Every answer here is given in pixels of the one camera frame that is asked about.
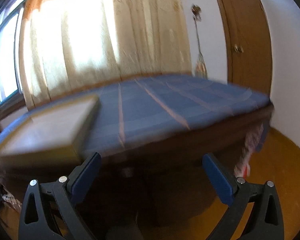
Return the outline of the shallow yellow cardboard box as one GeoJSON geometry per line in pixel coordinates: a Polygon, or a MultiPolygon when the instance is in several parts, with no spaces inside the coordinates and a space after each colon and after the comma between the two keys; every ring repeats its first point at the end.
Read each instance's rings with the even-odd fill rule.
{"type": "Polygon", "coordinates": [[[0,167],[80,164],[79,150],[98,105],[98,95],[88,94],[30,113],[0,135],[0,167]]]}

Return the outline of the blue plaid table cloth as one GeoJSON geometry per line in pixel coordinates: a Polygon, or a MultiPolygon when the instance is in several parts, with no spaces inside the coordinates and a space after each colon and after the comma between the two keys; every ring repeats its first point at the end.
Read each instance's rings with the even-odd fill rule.
{"type": "MultiPolygon", "coordinates": [[[[159,121],[171,116],[182,128],[194,128],[196,121],[227,118],[242,111],[254,111],[271,103],[269,96],[249,88],[200,79],[188,75],[140,77],[115,82],[97,89],[70,95],[33,109],[23,116],[79,96],[96,94],[103,107],[102,116],[110,117],[102,128],[117,125],[119,141],[133,137],[133,128],[147,132],[150,117],[159,121]]],[[[3,132],[11,127],[12,122],[3,132]]]]}

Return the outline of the wood framed window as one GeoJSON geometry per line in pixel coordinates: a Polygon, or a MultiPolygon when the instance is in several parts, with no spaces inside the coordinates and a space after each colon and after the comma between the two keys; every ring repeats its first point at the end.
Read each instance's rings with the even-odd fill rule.
{"type": "Polygon", "coordinates": [[[25,106],[19,71],[19,38],[26,0],[8,0],[0,11],[0,120],[25,106]]]}

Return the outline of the brown wooden door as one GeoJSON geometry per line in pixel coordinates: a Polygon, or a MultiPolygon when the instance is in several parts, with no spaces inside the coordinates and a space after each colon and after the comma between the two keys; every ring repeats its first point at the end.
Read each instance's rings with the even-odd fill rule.
{"type": "Polygon", "coordinates": [[[273,62],[261,0],[217,0],[226,41],[228,81],[269,94],[273,62]],[[234,45],[244,53],[236,53],[234,45]]]}

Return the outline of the brass door knob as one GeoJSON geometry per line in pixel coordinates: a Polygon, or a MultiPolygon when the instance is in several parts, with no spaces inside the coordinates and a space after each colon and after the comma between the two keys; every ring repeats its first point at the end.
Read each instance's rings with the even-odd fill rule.
{"type": "Polygon", "coordinates": [[[242,47],[242,46],[239,46],[239,45],[237,45],[237,44],[234,45],[234,51],[235,51],[236,53],[244,53],[243,47],[242,47]]]}

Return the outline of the beige lace curtain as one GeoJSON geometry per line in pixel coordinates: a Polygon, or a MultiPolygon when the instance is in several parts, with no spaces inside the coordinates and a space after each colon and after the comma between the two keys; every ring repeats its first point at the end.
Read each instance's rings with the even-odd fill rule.
{"type": "Polygon", "coordinates": [[[19,70],[28,109],[113,81],[191,69],[181,0],[26,0],[19,70]]]}

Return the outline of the hanging wall ornament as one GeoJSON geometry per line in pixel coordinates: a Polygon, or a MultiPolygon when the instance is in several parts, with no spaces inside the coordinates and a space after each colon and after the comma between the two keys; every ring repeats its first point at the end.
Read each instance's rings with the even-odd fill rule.
{"type": "Polygon", "coordinates": [[[193,15],[193,21],[194,21],[194,26],[195,26],[195,30],[196,30],[197,46],[198,46],[198,58],[197,58],[196,67],[195,67],[195,75],[197,77],[207,79],[207,69],[206,69],[206,65],[205,65],[202,50],[201,50],[200,38],[199,38],[199,33],[198,33],[198,25],[197,25],[197,23],[202,20],[201,16],[200,16],[202,10],[198,5],[193,4],[191,6],[191,12],[193,15]]]}

